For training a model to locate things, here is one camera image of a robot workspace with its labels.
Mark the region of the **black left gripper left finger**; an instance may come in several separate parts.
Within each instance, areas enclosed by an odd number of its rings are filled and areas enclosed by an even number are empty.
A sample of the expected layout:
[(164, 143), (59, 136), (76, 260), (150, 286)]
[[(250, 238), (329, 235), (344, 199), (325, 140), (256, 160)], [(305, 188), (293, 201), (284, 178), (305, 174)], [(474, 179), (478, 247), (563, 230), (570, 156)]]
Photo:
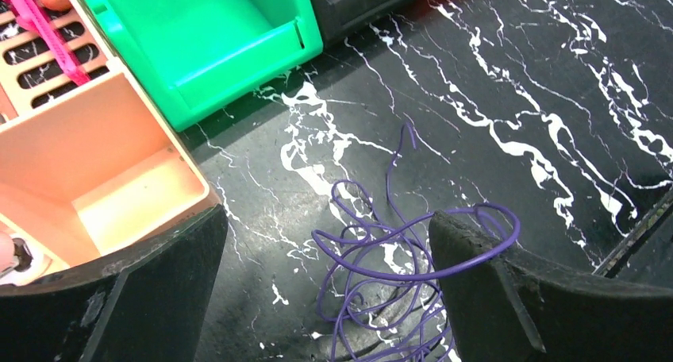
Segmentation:
[(193, 360), (227, 232), (216, 205), (86, 264), (2, 286), (2, 360)]

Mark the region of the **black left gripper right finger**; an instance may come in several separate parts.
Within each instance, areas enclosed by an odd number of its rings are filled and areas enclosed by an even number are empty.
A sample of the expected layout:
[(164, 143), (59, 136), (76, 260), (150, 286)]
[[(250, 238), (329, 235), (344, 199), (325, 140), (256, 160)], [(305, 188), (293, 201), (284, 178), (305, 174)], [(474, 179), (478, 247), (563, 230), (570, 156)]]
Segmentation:
[(439, 281), (463, 361), (669, 361), (672, 291), (508, 248)]

